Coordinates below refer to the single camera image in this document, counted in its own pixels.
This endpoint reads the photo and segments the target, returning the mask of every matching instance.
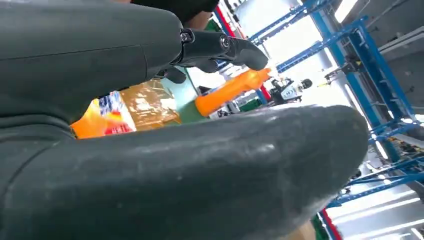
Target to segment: black sleeve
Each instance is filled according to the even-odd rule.
[[[215,8],[218,6],[219,2],[220,0],[206,0],[204,2],[202,11],[207,13],[212,13],[215,10]]]

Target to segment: robotic arm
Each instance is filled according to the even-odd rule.
[[[276,239],[322,209],[367,151],[348,107],[73,136],[92,99],[178,65],[212,72],[217,59],[267,63],[164,10],[0,0],[0,239]]]
[[[212,59],[257,70],[268,62],[248,41],[182,29],[170,12],[133,4],[0,1],[0,23],[0,101],[8,102],[0,113],[7,116],[45,113],[71,124],[93,97],[173,66],[214,72]]]

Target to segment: orange bottle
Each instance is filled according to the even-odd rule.
[[[207,117],[220,107],[234,99],[242,92],[257,90],[270,77],[270,68],[265,68],[260,71],[249,69],[246,72],[227,81],[222,87],[209,93],[206,96],[198,96],[194,103],[199,113]]]

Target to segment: screw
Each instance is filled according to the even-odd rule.
[[[227,36],[221,36],[220,43],[221,47],[223,47],[224,49],[228,49],[230,47],[230,40]]]
[[[192,40],[192,37],[190,36],[190,34],[188,34],[187,32],[182,32],[181,33],[181,40],[186,43],[186,42],[190,42]]]

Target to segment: blue metal frame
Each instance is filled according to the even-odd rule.
[[[403,107],[406,110],[406,114],[413,120],[416,121],[415,112],[412,108],[412,105],[409,103],[407,96],[403,92],[401,86],[399,85],[399,82],[396,80],[395,75],[393,74],[392,70],[390,69],[389,65],[387,64],[384,57],[381,55],[379,48],[377,47],[376,43],[374,42],[373,38],[367,31],[367,27],[364,23],[362,23],[359,28],[358,32],[362,36],[363,41],[368,45],[368,51],[371,54],[372,59],[376,62],[377,66],[379,67],[379,70],[384,74],[385,81],[382,82],[383,84],[387,85],[387,89],[393,90],[397,99],[395,101],[399,101]]]
[[[253,36],[251,36],[249,38],[249,40],[256,45],[261,45],[266,39],[276,35],[277,33],[281,32],[284,29],[288,28],[290,25],[296,23],[300,19],[302,19],[302,18],[304,18],[304,17],[306,17],[306,16],[308,16],[308,15],[314,13],[314,12],[321,10],[327,4],[331,3],[332,1],[334,1],[334,0],[308,0],[303,5],[299,5],[299,6],[295,7],[293,10],[291,10],[286,15],[280,17],[278,20],[274,21],[273,23],[271,23],[270,25],[268,25],[264,29],[255,33]]]
[[[348,195],[341,195],[339,197],[337,197],[336,199],[334,199],[333,201],[331,201],[327,208],[333,208],[333,207],[340,207],[343,203],[355,200],[355,199],[359,199],[368,195],[371,195],[373,193],[377,193],[383,190],[387,190],[402,184],[407,184],[413,181],[424,181],[424,172],[420,172],[420,173],[413,173],[413,174],[406,174],[406,175],[402,175],[402,176],[390,176],[390,177],[386,177],[385,179],[380,179],[379,175],[383,175],[383,174],[387,174],[389,172],[392,171],[396,171],[396,170],[402,170],[404,168],[408,168],[408,167],[414,167],[414,166],[418,166],[424,164],[424,157],[418,157],[416,159],[412,159],[412,160],[407,160],[404,162],[399,162],[399,163],[395,163],[393,164],[391,167],[382,169],[380,171],[368,174],[366,176],[363,177],[359,177],[355,180],[350,181],[346,186],[352,186],[352,185],[356,185],[356,184],[367,184],[367,183],[375,183],[375,182],[382,182],[384,180],[390,180],[392,181],[389,184],[382,184],[382,185],[378,185],[375,187],[372,187],[368,190],[365,190],[363,192],[360,193],[356,193],[356,194],[348,194]]]
[[[373,61],[367,44],[365,44],[358,32],[351,34],[348,38],[388,109],[393,113],[396,119],[403,117],[405,114],[402,113],[401,109],[394,101],[395,97],[392,91],[390,91],[389,86],[385,84],[383,74],[378,67],[378,63]]]
[[[332,35],[329,27],[325,23],[320,12],[312,13],[311,17],[314,20],[318,30],[321,32],[321,35],[322,35],[323,38],[328,38],[329,36]],[[330,46],[328,46],[328,49],[330,50],[330,52],[334,56],[334,60],[336,61],[336,63],[339,66],[343,66],[346,63],[345,56],[342,53],[341,48],[336,43],[333,43]],[[372,128],[378,128],[379,126],[384,124],[378,118],[378,115],[377,115],[376,111],[374,110],[373,105],[370,103],[370,101],[367,98],[364,90],[362,89],[362,87],[360,85],[360,79],[358,79],[358,77],[354,73],[346,74],[346,79],[347,79],[347,82],[350,85],[350,88],[354,92],[356,99],[359,102],[359,104],[362,108],[362,111],[364,112],[366,118],[368,119],[371,127]],[[382,133],[383,133],[383,131],[377,131],[375,134],[379,135],[379,134],[382,134]],[[400,158],[396,149],[393,147],[393,145],[390,142],[383,140],[381,142],[381,145],[384,147],[385,151],[387,152],[387,155],[390,157],[390,159],[392,159],[392,161],[395,162]]]
[[[300,52],[296,56],[284,61],[283,63],[279,64],[276,68],[279,73],[282,73],[284,71],[287,71],[288,69],[294,67],[295,65],[305,61],[309,57],[312,57],[313,55],[319,53],[324,48],[335,44],[340,39],[346,37],[347,35],[351,34],[353,31],[357,30],[358,27],[361,25],[363,21],[365,21],[367,18],[361,18],[341,29],[339,32],[336,32],[332,35],[326,36],[325,39],[321,42],[317,42],[314,45],[312,45],[310,48]]]
[[[421,122],[420,121],[415,121],[413,123],[408,123],[405,125],[401,125],[398,128],[392,129],[388,132],[384,132],[380,135],[377,135],[376,137],[371,137],[370,139],[368,139],[368,144],[373,144],[376,141],[384,141],[387,140],[388,138],[396,135],[396,134],[401,134],[404,133],[410,129],[414,129],[414,128],[418,128],[420,126]]]

